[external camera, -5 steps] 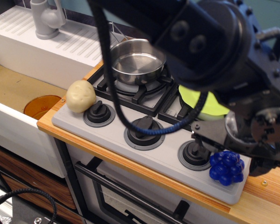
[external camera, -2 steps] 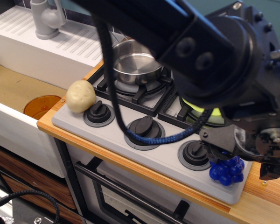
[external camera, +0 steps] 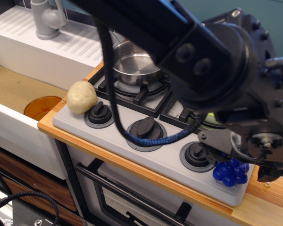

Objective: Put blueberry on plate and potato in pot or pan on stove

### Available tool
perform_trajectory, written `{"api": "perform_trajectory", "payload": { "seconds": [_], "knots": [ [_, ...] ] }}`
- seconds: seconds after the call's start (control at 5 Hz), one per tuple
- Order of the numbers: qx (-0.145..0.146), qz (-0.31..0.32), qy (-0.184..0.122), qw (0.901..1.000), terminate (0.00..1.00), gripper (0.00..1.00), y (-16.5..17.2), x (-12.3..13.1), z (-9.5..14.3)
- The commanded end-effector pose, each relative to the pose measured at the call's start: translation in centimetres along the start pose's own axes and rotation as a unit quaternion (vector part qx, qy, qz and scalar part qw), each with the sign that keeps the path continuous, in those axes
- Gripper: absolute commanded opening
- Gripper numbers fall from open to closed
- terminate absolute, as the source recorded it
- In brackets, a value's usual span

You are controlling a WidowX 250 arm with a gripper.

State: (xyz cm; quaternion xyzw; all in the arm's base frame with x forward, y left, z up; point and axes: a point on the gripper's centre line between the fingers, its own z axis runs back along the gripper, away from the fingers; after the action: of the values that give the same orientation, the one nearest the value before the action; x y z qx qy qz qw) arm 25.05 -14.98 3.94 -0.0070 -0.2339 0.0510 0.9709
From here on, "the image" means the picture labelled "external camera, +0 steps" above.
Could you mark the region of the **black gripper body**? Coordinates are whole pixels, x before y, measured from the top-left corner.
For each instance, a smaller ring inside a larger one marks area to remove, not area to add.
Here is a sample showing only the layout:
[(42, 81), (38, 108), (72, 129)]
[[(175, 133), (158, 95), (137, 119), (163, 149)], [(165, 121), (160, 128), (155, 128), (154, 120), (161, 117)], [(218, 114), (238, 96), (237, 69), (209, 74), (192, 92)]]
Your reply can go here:
[(283, 137), (275, 133), (257, 133), (245, 138), (229, 130), (204, 130), (198, 133), (204, 145), (244, 163), (283, 170)]

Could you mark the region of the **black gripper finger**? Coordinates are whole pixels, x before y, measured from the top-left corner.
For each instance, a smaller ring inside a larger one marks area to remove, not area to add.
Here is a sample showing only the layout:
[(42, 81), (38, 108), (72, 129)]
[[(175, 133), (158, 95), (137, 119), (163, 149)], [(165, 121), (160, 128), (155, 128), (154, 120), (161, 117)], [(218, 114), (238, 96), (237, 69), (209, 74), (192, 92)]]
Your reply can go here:
[(225, 162), (226, 154), (208, 145), (204, 146), (207, 159), (210, 161)]
[(283, 169), (259, 166), (257, 181), (261, 183), (273, 182), (283, 177)]

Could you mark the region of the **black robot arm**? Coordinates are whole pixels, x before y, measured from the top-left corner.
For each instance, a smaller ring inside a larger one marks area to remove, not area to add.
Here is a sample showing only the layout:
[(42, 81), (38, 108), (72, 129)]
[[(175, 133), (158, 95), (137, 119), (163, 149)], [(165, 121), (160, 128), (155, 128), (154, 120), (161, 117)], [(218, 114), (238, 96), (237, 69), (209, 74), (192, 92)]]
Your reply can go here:
[[(94, 18), (102, 44), (109, 100), (120, 134), (136, 145), (174, 143), (214, 113), (222, 142), (230, 133), (241, 136), (241, 147), (218, 148), (214, 131), (200, 140), (219, 161), (238, 158), (258, 165), (258, 181), (283, 176), (283, 57), (275, 57), (268, 32), (253, 16), (233, 23), (202, 24), (172, 0), (76, 0)], [(113, 50), (109, 29), (149, 53), (170, 77), (173, 93), (198, 113), (183, 131), (149, 140), (123, 128), (116, 105)]]

